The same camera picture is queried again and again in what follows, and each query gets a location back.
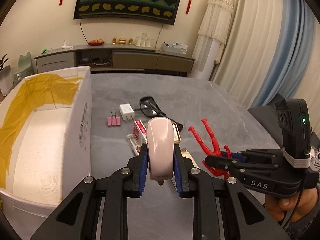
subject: potted plant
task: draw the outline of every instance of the potted plant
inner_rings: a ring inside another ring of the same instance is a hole
[[[0,90],[3,96],[6,96],[13,89],[13,75],[11,74],[10,65],[4,66],[8,61],[5,54],[0,60]]]

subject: pink binder clip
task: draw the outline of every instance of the pink binder clip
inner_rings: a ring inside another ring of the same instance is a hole
[[[107,117],[107,125],[108,126],[120,126],[121,121],[120,121],[120,117],[117,116],[117,110],[115,108],[113,108],[110,110],[110,112],[111,112],[111,116]]]

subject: red action figure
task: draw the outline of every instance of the red action figure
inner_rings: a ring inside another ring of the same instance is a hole
[[[213,146],[213,152],[203,143],[201,137],[197,134],[195,128],[193,126],[190,126],[188,131],[191,131],[193,136],[196,138],[198,144],[201,146],[202,150],[204,151],[205,154],[207,155],[215,155],[215,156],[222,156],[221,152],[220,152],[220,146],[218,141],[216,140],[216,138],[214,137],[213,131],[211,130],[210,126],[207,123],[207,119],[202,119],[201,120],[204,124],[205,129],[207,130],[211,141],[212,141],[212,146]],[[226,152],[227,152],[227,157],[231,158],[231,152],[230,149],[228,147],[228,145],[224,146]],[[228,174],[227,171],[223,171],[220,169],[216,169],[216,168],[212,168],[209,167],[205,161],[202,161],[203,165],[216,177],[222,176],[224,177],[224,179],[226,179],[227,177],[230,177],[230,175]]]

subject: blue gripper pad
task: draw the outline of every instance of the blue gripper pad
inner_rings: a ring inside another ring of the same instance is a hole
[[[227,152],[221,151],[221,154],[223,157],[227,157]],[[245,163],[246,157],[244,157],[242,154],[240,153],[231,153],[231,156],[233,159],[237,159],[242,163]]]
[[[179,197],[182,197],[182,176],[181,176],[181,172],[180,172],[180,168],[179,168],[179,163],[178,163],[178,159],[177,159],[177,154],[176,151],[173,151],[173,171],[174,171],[174,178],[176,181],[176,188],[177,188],[177,192],[179,194]]]
[[[147,177],[147,172],[148,172],[149,158],[148,158],[148,151],[147,150],[143,153],[140,151],[140,154],[144,154],[143,160],[142,160],[142,165],[141,165],[141,170],[140,170],[140,175],[139,175],[139,188],[138,188],[138,193],[140,196],[142,196],[142,193],[144,192],[144,187],[146,185],[146,177]]]

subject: fruit plate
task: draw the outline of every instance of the fruit plate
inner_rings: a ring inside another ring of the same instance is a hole
[[[102,42],[102,43],[90,43],[90,42],[88,42],[88,44],[89,44],[90,46],[100,46],[100,45],[103,45],[104,42]]]

